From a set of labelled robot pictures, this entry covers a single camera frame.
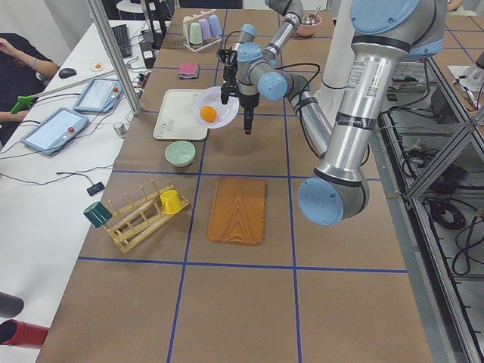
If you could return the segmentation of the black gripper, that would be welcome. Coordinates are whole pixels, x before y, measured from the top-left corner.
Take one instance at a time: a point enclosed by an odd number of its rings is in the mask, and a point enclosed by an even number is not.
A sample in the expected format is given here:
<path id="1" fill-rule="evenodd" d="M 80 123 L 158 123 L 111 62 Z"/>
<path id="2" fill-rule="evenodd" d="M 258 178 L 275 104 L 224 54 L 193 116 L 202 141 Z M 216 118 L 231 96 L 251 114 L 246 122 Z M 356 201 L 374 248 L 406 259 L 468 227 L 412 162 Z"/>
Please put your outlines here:
<path id="1" fill-rule="evenodd" d="M 223 70 L 223 84 L 221 86 L 221 102 L 227 104 L 230 97 L 237 98 L 237 64 L 228 64 Z"/>
<path id="2" fill-rule="evenodd" d="M 244 132 L 246 135 L 250 135 L 252 133 L 254 110 L 259 106 L 259 93 L 241 95 L 239 103 L 244 109 Z"/>

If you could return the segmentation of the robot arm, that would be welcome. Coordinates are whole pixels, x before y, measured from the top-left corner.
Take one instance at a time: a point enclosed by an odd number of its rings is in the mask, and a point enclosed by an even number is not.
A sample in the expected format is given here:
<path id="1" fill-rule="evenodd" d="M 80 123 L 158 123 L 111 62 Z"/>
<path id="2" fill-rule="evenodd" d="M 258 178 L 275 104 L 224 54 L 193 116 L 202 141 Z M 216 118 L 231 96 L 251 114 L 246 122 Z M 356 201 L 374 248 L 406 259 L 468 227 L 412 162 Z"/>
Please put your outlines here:
<path id="1" fill-rule="evenodd" d="M 377 125 L 383 99 L 397 64 L 437 54 L 443 44 L 447 14 L 444 1 L 355 1 L 349 14 L 354 54 L 339 110 L 328 121 L 308 81 L 276 70 L 275 57 L 301 24 L 299 1 L 270 1 L 282 15 L 272 41 L 257 45 L 243 31 L 237 51 L 238 88 L 270 101 L 286 98 L 299 117 L 308 143 L 318 155 L 314 175 L 298 191 L 304 216 L 317 225 L 333 225 L 359 214 L 368 204 L 369 189 L 361 163 Z"/>
<path id="2" fill-rule="evenodd" d="M 245 24 L 238 40 L 229 49 L 219 49 L 217 56 L 225 65 L 221 102 L 230 97 L 245 98 L 262 95 L 270 101 L 292 100 L 303 89 L 304 82 L 275 69 L 275 60 L 302 23 L 303 5 L 300 1 L 267 1 L 265 3 L 283 17 L 277 32 L 263 48 L 254 42 L 256 28 Z"/>

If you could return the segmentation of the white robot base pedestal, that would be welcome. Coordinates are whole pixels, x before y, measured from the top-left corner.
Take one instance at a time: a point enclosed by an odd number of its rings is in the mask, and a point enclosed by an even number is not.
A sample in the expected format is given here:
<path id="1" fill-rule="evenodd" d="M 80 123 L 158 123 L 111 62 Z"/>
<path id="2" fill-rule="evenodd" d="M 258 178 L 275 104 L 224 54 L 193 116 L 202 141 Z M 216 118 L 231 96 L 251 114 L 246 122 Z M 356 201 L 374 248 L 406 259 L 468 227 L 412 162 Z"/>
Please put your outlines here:
<path id="1" fill-rule="evenodd" d="M 350 0 L 340 1 L 330 50 L 318 92 L 318 102 L 322 107 L 337 107 L 340 105 L 355 59 L 351 48 L 355 33 L 350 17 L 352 4 L 353 1 Z"/>

